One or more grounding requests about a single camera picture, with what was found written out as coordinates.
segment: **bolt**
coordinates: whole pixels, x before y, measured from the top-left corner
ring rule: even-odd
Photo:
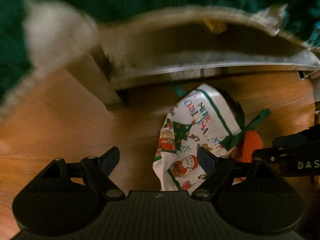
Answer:
[[[195,195],[200,198],[205,198],[210,195],[210,191],[204,188],[200,188],[195,191]]]
[[[109,189],[107,191],[107,196],[111,198],[121,197],[123,192],[119,189]]]

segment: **santa hat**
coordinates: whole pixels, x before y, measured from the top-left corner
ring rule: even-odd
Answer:
[[[197,160],[197,157],[195,155],[189,155],[192,160],[193,160],[193,165],[191,167],[192,170],[194,170],[196,167],[198,167],[199,163],[198,163],[198,160]]]

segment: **ribbed black surface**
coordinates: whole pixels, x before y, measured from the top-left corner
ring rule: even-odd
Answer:
[[[239,231],[222,220],[209,202],[193,200],[185,191],[133,191],[123,201],[108,203],[95,222],[78,232],[45,237],[23,231],[14,238],[22,239],[302,240],[295,232],[263,237]]]

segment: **drawstring bag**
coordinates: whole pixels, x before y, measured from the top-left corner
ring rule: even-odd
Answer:
[[[248,130],[270,114],[264,110],[244,127],[239,104],[231,110],[216,89],[203,84],[185,96],[170,112],[160,130],[153,169],[164,191],[194,191],[206,174],[197,160],[202,146],[219,157],[229,155]]]

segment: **black device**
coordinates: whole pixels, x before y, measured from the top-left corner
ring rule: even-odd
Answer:
[[[119,162],[117,147],[79,163],[56,158],[15,197],[21,232],[13,239],[303,239],[295,232],[302,198],[281,175],[320,174],[319,131],[317,125],[276,138],[273,148],[256,150],[251,163],[200,147],[198,162],[208,178],[191,196],[130,191],[126,197],[108,178]],[[280,164],[280,174],[271,163]],[[238,177],[246,180],[233,185]]]

